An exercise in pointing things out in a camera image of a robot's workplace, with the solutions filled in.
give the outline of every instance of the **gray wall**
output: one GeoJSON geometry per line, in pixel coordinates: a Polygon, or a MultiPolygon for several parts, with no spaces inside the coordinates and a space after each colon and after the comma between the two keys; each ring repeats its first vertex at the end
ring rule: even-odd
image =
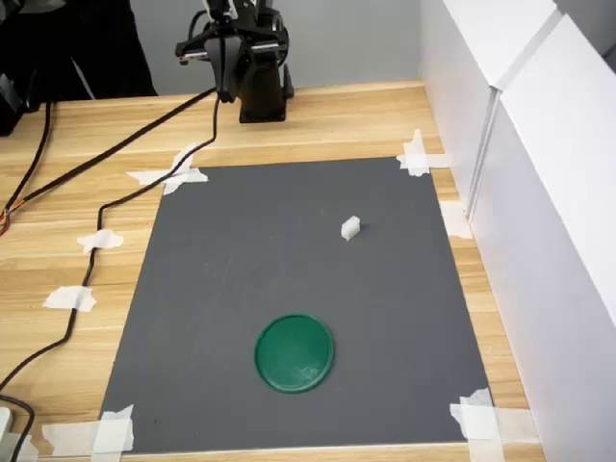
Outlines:
{"type": "MultiPolygon", "coordinates": [[[[208,64],[180,66],[201,0],[132,0],[141,44],[159,94],[195,93],[213,83],[208,64]]],[[[419,78],[420,0],[274,0],[291,34],[296,87],[419,78]]]]}
{"type": "Polygon", "coordinates": [[[616,0],[555,0],[600,54],[616,42],[616,0]]]}

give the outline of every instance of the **black cloth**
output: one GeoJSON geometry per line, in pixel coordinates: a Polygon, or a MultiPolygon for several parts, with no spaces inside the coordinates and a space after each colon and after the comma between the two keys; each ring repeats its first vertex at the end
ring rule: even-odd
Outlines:
{"type": "Polygon", "coordinates": [[[156,95],[129,0],[73,0],[50,13],[12,15],[0,27],[0,72],[35,99],[156,95]]]}

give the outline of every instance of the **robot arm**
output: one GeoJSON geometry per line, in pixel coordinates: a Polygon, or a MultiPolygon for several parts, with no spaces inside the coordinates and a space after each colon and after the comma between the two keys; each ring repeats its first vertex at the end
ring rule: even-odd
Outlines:
{"type": "Polygon", "coordinates": [[[212,65],[220,101],[242,99],[241,122],[284,120],[293,97],[289,69],[284,87],[278,68],[289,53],[289,34],[280,12],[261,0],[205,0],[201,34],[177,44],[180,64],[212,65]]]}

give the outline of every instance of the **white wall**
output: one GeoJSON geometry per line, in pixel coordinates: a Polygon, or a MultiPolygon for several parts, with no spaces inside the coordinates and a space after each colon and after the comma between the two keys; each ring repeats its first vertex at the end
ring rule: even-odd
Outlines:
{"type": "Polygon", "coordinates": [[[500,90],[561,17],[552,0],[422,1],[422,78],[467,212],[500,90]]]}
{"type": "Polygon", "coordinates": [[[616,460],[616,76],[564,17],[502,93],[473,229],[548,460],[616,460]]]}
{"type": "MultiPolygon", "coordinates": [[[[204,63],[180,66],[201,0],[132,0],[154,87],[159,94],[203,91],[213,84],[204,63]]],[[[296,87],[419,78],[420,0],[274,0],[291,34],[296,87]]]]}

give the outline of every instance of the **masking tape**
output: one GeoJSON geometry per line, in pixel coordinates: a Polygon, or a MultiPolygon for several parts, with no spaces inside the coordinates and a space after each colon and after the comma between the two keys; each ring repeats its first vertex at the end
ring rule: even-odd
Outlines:
{"type": "Polygon", "coordinates": [[[42,426],[44,438],[54,447],[52,456],[91,456],[98,462],[117,462],[133,449],[133,406],[120,412],[105,412],[100,421],[54,423],[42,426]]]}
{"type": "MultiPolygon", "coordinates": [[[[151,171],[127,171],[126,173],[133,178],[139,181],[139,184],[142,186],[151,185],[156,180],[161,178],[163,175],[166,175],[171,170],[175,168],[182,160],[182,158],[188,154],[191,149],[194,149],[196,144],[191,144],[182,151],[180,151],[174,158],[173,163],[171,164],[171,168],[167,170],[151,170],[151,171]]],[[[165,184],[165,189],[163,190],[163,195],[171,194],[175,192],[181,185],[184,183],[205,183],[208,181],[207,175],[201,173],[201,170],[198,168],[191,168],[193,164],[193,155],[191,155],[184,164],[182,164],[177,171],[165,180],[163,183],[165,184]]]]}
{"type": "Polygon", "coordinates": [[[425,154],[422,131],[415,130],[413,140],[404,144],[404,154],[397,156],[400,169],[408,170],[411,176],[422,176],[431,168],[449,168],[449,157],[445,154],[425,154]]]}
{"type": "Polygon", "coordinates": [[[101,229],[96,234],[77,238],[77,242],[84,247],[84,253],[90,253],[93,248],[116,248],[124,244],[124,238],[111,229],[101,229]]]}
{"type": "Polygon", "coordinates": [[[54,308],[59,310],[72,310],[89,313],[96,304],[92,297],[92,289],[84,286],[60,287],[52,292],[43,302],[43,308],[54,308]]]}
{"type": "Polygon", "coordinates": [[[540,444],[531,412],[493,407],[488,389],[461,397],[449,411],[469,441],[473,462],[504,462],[503,443],[540,444]]]}

